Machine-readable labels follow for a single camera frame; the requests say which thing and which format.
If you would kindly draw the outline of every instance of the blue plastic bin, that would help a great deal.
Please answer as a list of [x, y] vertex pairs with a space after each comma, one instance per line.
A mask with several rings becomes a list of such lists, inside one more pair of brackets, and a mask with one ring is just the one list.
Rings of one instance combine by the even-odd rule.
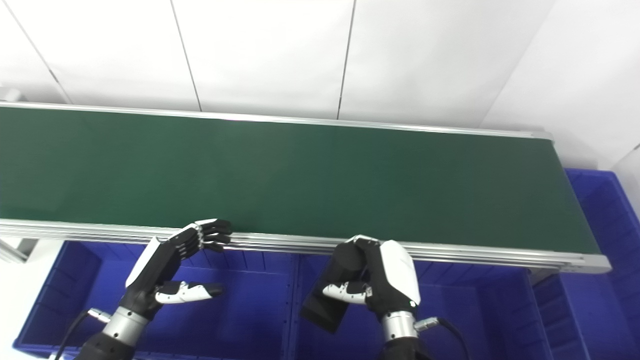
[[[82, 309], [116, 308], [142, 246], [66, 243], [15, 348], [46, 357]], [[362, 306], [351, 306], [336, 335], [298, 317], [300, 303], [326, 256], [269, 252], [204, 253], [176, 279], [223, 282], [226, 294], [164, 306], [138, 346], [140, 359], [366, 359], [376, 358], [381, 327]], [[420, 315], [450, 319], [475, 360], [551, 359], [526, 270], [499, 266], [416, 263]], [[76, 354], [102, 325], [88, 319], [70, 339]], [[422, 335], [436, 359], [461, 359], [460, 344], [444, 329]]]
[[[328, 257], [301, 256], [296, 307]], [[527, 271], [502, 266], [416, 262], [420, 318], [441, 316], [461, 331], [474, 360], [551, 359]], [[381, 326], [363, 306], [350, 306], [336, 334], [294, 317], [295, 359], [372, 360], [383, 344]], [[460, 343], [441, 327], [420, 334], [434, 359], [464, 359]]]
[[[141, 245], [64, 244], [14, 347], [48, 357], [82, 309], [112, 313], [142, 250]], [[296, 260], [295, 255], [274, 252], [199, 252], [175, 278], [222, 282], [226, 294], [164, 306], [138, 343], [136, 358], [282, 358], [289, 340]], [[70, 338], [67, 352], [77, 354], [102, 327], [94, 319], [85, 320]]]
[[640, 359], [640, 223], [614, 173], [566, 172], [613, 270], [535, 287], [552, 352], [556, 360]]

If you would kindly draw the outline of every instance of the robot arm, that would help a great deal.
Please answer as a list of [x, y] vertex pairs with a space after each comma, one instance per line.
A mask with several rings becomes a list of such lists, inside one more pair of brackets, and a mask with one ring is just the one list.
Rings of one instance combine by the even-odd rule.
[[220, 284], [171, 281], [180, 262], [200, 249], [221, 252], [229, 243], [230, 223], [220, 219], [196, 221], [166, 241], [153, 238], [133, 267], [118, 309], [104, 330], [93, 335], [76, 360], [128, 360], [147, 324], [163, 304], [211, 299], [222, 293]]
[[418, 339], [424, 320], [415, 321], [420, 291], [413, 259], [398, 242], [358, 235], [338, 245], [301, 315], [335, 332], [349, 304], [365, 304], [378, 317], [385, 334], [381, 360], [428, 359]]

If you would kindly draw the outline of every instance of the cable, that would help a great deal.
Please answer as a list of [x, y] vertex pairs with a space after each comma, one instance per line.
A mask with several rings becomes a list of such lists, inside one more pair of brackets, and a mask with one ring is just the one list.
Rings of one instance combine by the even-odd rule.
[[84, 318], [86, 318], [88, 314], [89, 314], [89, 310], [84, 310], [82, 313], [79, 313], [76, 319], [74, 320], [74, 322], [72, 322], [71, 325], [69, 325], [69, 328], [67, 329], [67, 333], [65, 334], [65, 337], [62, 338], [62, 342], [60, 343], [60, 348], [58, 349], [58, 352], [56, 353], [56, 357], [54, 358], [54, 360], [60, 360], [60, 357], [62, 356], [62, 352], [65, 350], [65, 347], [67, 347], [67, 341], [69, 340], [69, 337], [71, 337], [71, 334], [73, 334], [73, 332], [76, 330], [78, 325], [80, 325], [82, 320], [84, 320]]
[[465, 357], [467, 358], [467, 360], [471, 360], [471, 357], [469, 356], [469, 349], [467, 348], [467, 343], [465, 343], [465, 340], [462, 338], [462, 333], [460, 333], [460, 331], [456, 329], [456, 327], [453, 326], [452, 323], [448, 322], [444, 318], [438, 318], [438, 323], [440, 323], [440, 325], [442, 325], [447, 330], [449, 330], [449, 332], [451, 332], [451, 334], [453, 334], [453, 336], [455, 336], [458, 339], [458, 341], [460, 341], [460, 344], [462, 345], [462, 349], [465, 352]]

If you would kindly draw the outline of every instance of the white robotic hand casing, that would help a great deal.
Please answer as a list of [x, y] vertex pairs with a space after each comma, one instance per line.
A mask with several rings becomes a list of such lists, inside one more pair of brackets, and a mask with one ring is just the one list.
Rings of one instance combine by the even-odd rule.
[[384, 241], [380, 245], [380, 253], [389, 284], [416, 306], [420, 305], [420, 288], [411, 255], [395, 240]]
[[[349, 241], [369, 240], [381, 243], [380, 256], [384, 268], [385, 277], [391, 287], [402, 293], [412, 301], [412, 307], [420, 305], [420, 289], [418, 287], [418, 277], [413, 266], [413, 259], [406, 249], [395, 240], [380, 241], [365, 235], [356, 235]], [[361, 293], [350, 293], [347, 291], [349, 282], [340, 285], [329, 284], [323, 289], [323, 294], [327, 297], [349, 302], [352, 304], [365, 304], [367, 297], [370, 297], [376, 289], [369, 286]]]
[[189, 284], [182, 281], [180, 288], [175, 294], [156, 293], [156, 301], [160, 304], [181, 304], [183, 302], [199, 301], [211, 299], [212, 296], [202, 285], [197, 285], [192, 288]]
[[162, 243], [158, 240], [158, 238], [156, 238], [155, 236], [151, 238], [151, 240], [145, 247], [145, 250], [142, 252], [142, 254], [140, 254], [140, 257], [136, 261], [136, 264], [133, 266], [131, 273], [129, 273], [129, 277], [125, 281], [126, 288], [128, 288], [129, 285], [131, 285], [138, 278], [140, 272], [145, 268], [145, 266], [149, 262], [149, 259], [156, 252], [160, 244]]

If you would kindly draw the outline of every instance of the silver cylindrical wrist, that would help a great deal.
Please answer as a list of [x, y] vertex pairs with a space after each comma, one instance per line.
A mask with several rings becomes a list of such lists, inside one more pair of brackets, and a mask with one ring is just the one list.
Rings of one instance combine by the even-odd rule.
[[102, 333], [134, 347], [148, 323], [146, 318], [124, 307], [118, 307]]
[[382, 329], [385, 342], [398, 338], [417, 338], [418, 332], [413, 328], [415, 318], [409, 311], [395, 311], [382, 317]]

